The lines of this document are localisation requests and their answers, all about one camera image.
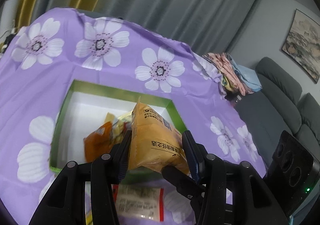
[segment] picture frame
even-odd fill
[[[281,50],[317,83],[320,77],[320,25],[296,9]]]

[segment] red packaging stripe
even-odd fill
[[[119,188],[119,185],[117,185],[117,184],[114,184],[114,185],[112,186],[113,201],[114,201],[115,203],[116,203],[116,200],[117,200],[118,188]]]
[[[163,210],[163,188],[160,190],[159,197],[159,209],[160,209],[160,222],[164,220],[164,210]]]

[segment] sofa cushion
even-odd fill
[[[295,136],[299,142],[316,157],[316,159],[320,160],[320,147],[318,140],[306,124],[302,124],[299,132]]]
[[[256,72],[271,80],[295,105],[298,104],[302,93],[300,84],[276,62],[264,57],[257,64]]]
[[[269,167],[282,131],[291,134],[290,128],[261,91],[244,96],[235,108],[246,123],[259,155]]]
[[[302,122],[309,126],[317,140],[320,141],[320,105],[318,102],[308,93],[299,102],[298,109]]]
[[[292,133],[297,133],[301,126],[301,116],[297,107],[271,80],[261,74],[257,75],[262,85],[262,93],[270,100]]]

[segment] plastic wrapper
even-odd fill
[[[132,112],[129,170],[144,166],[161,172],[164,166],[172,165],[188,174],[189,167],[181,144],[181,133],[139,99]]]
[[[125,132],[131,129],[131,112],[119,118],[108,113],[105,123],[84,139],[84,155],[87,162],[92,162],[112,147],[121,143]]]
[[[113,196],[119,216],[164,220],[162,188],[113,185]]]

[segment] cardboard box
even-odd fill
[[[181,133],[186,130],[170,99],[74,80],[62,104],[50,152],[50,169],[60,172],[67,162],[85,163],[83,139],[104,124],[108,112],[116,117],[135,107],[138,98],[172,123]],[[142,169],[133,170],[150,173]]]

